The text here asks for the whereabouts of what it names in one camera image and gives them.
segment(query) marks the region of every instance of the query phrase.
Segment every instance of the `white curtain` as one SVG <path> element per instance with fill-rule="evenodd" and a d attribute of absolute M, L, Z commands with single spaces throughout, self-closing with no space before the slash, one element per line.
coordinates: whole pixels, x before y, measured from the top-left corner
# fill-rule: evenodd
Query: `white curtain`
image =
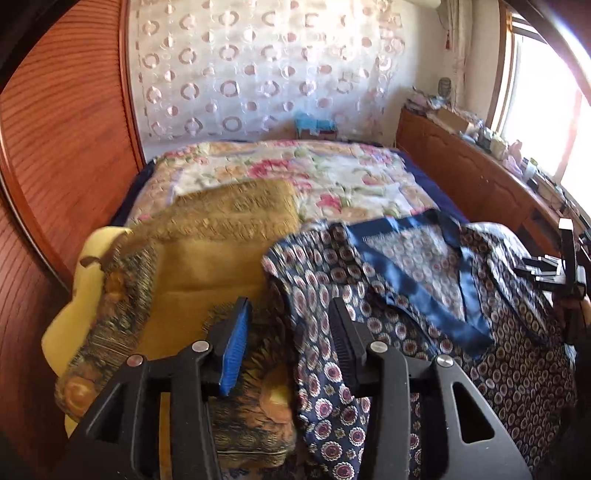
<path fill-rule="evenodd" d="M 462 108 L 465 102 L 466 59 L 472 41 L 472 0 L 447 0 L 450 44 L 452 48 L 452 105 Z"/>
<path fill-rule="evenodd" d="M 298 111 L 383 141 L 404 52 L 392 0 L 131 0 L 144 148 L 289 138 Z"/>

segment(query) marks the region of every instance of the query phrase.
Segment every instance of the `window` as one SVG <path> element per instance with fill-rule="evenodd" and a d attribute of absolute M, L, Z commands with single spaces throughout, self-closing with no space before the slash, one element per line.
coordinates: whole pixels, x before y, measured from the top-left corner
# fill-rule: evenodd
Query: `window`
<path fill-rule="evenodd" d="M 493 125 L 591 213 L 591 108 L 566 63 L 527 22 L 508 14 L 511 77 Z"/>

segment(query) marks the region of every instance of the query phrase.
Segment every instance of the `metal screw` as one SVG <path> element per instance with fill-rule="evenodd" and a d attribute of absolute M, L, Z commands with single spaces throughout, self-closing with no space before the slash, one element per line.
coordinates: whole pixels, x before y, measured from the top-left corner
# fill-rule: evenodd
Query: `metal screw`
<path fill-rule="evenodd" d="M 141 355 L 132 355 L 127 359 L 127 364 L 130 367 L 139 367 L 144 362 L 144 357 Z"/>
<path fill-rule="evenodd" d="M 450 366 L 453 365 L 453 358 L 450 357 L 449 355 L 439 355 L 437 357 L 437 363 L 441 367 L 449 368 Z"/>
<path fill-rule="evenodd" d="M 193 349 L 193 352 L 207 352 L 209 350 L 209 343 L 207 343 L 205 340 L 198 340 L 197 342 L 191 345 L 191 348 Z"/>
<path fill-rule="evenodd" d="M 369 347 L 372 349 L 373 352 L 376 353 L 384 353 L 386 350 L 388 350 L 388 345 L 386 345 L 383 342 L 371 342 Z"/>

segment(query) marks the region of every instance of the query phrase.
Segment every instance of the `fabric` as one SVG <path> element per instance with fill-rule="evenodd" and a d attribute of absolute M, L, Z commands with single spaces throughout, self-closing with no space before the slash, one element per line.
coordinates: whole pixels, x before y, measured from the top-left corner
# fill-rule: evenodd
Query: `fabric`
<path fill-rule="evenodd" d="M 429 210 L 290 235 L 263 265 L 295 340 L 301 434 L 320 469 L 351 480 L 371 402 L 342 381 L 327 308 L 342 297 L 354 321 L 405 355 L 446 353 L 491 405 L 530 467 L 575 401 L 563 332 L 545 297 L 513 273 L 522 247 Z M 410 477 L 420 478 L 421 398 L 411 397 Z"/>
<path fill-rule="evenodd" d="M 472 0 L 449 0 L 447 21 L 452 47 L 452 106 L 462 108 L 466 102 L 466 59 L 472 42 Z"/>
<path fill-rule="evenodd" d="M 120 207 L 113 215 L 113 218 L 109 221 L 109 225 L 125 225 L 127 217 L 129 216 L 131 209 L 134 207 L 135 200 L 142 191 L 142 188 L 144 188 L 146 182 L 152 178 L 152 175 L 154 175 L 155 169 L 156 164 L 152 161 L 148 162 L 144 169 L 135 176 L 134 181 L 131 183 L 129 190 L 123 199 L 123 202 L 121 202 Z"/>
<path fill-rule="evenodd" d="M 113 241 L 129 229 L 103 227 L 86 240 L 74 271 L 72 300 L 53 319 L 43 338 L 41 348 L 51 369 L 60 376 L 84 343 L 96 316 L 105 275 L 98 262 L 83 259 L 99 258 L 106 254 Z"/>
<path fill-rule="evenodd" d="M 295 138 L 297 112 L 335 121 L 343 137 L 394 133 L 382 121 L 397 105 L 405 49 L 397 2 L 133 0 L 130 10 L 146 153 L 193 139 Z"/>
<path fill-rule="evenodd" d="M 398 153 L 370 145 L 291 140 L 212 142 L 189 145 L 156 162 L 157 171 L 138 198 L 129 226 L 150 218 L 177 196 L 258 178 L 290 181 L 297 192 L 302 222 L 319 218 L 359 222 L 384 215 L 398 218 L 436 206 L 405 169 Z M 165 176 L 170 181 L 162 182 Z"/>
<path fill-rule="evenodd" d="M 299 227 L 293 188 L 257 180 L 198 192 L 121 236 L 102 259 L 105 282 L 86 340 L 56 385 L 78 420 L 133 352 L 175 355 L 204 339 L 236 298 L 254 306 L 238 383 L 210 404 L 222 465 L 278 466 L 295 448 L 283 331 L 265 300 L 264 252 Z M 162 478 L 170 477 L 167 400 L 161 410 Z"/>

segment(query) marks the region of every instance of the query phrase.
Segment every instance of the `gold throw blanket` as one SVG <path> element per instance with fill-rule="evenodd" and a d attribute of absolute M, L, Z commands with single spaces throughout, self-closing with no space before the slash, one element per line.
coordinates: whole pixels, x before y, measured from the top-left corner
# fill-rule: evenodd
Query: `gold throw blanket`
<path fill-rule="evenodd" d="M 101 259 L 96 322 L 57 381 L 58 405 L 80 419 L 128 355 L 175 355 L 204 339 L 245 296 L 254 319 L 238 383 L 228 398 L 210 403 L 216 449 L 225 467 L 281 465 L 295 446 L 293 387 L 261 258 L 298 229 L 293 199 L 282 180 L 230 184 L 180 197 L 120 236 Z M 163 478 L 170 474 L 167 409 L 163 396 Z"/>

